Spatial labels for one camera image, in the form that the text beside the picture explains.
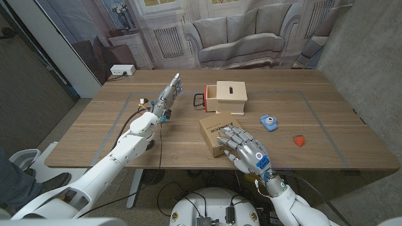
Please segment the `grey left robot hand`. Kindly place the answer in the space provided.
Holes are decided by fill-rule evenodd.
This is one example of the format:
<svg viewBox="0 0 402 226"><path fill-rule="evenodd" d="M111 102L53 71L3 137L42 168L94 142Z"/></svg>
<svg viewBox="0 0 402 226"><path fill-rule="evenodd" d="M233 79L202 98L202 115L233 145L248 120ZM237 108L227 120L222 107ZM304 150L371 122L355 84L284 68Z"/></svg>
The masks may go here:
<svg viewBox="0 0 402 226"><path fill-rule="evenodd" d="M154 115L161 117L164 111L170 109L177 97L182 91L180 74L177 73L171 83L162 90L155 102L155 106L151 111Z"/></svg>

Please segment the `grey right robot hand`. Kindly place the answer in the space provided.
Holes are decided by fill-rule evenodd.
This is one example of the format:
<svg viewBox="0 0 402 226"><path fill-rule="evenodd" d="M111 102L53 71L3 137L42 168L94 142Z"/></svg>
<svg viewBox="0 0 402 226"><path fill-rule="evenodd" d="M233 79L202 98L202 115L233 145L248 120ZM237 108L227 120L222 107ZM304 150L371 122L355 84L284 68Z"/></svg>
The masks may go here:
<svg viewBox="0 0 402 226"><path fill-rule="evenodd" d="M219 145L226 145L238 153L238 158L230 151L225 150L225 155L234 163L235 167L243 173L254 173L260 176L261 180L267 182L271 178L273 170L268 155L268 150L262 142L255 139L247 131L240 127L228 125L220 129L219 134L227 138L217 137Z"/></svg>

